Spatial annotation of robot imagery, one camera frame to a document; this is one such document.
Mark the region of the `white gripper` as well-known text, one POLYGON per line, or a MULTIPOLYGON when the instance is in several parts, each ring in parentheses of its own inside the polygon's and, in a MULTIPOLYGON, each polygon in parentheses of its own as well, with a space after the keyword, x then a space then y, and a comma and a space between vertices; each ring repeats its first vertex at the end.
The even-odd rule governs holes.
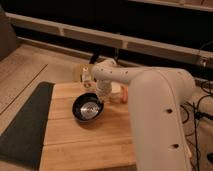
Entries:
POLYGON ((106 102, 106 96, 111 93, 112 85, 110 81, 98 80, 96 83, 97 97, 100 103, 106 102))

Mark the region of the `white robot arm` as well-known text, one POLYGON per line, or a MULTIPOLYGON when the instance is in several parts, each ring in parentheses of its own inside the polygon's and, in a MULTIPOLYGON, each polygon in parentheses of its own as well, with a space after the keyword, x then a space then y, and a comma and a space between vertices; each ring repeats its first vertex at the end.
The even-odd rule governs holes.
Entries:
POLYGON ((115 81, 128 86, 137 171, 192 171, 180 105, 195 91, 193 76, 167 67, 121 68, 108 59, 93 66, 101 96, 115 81))

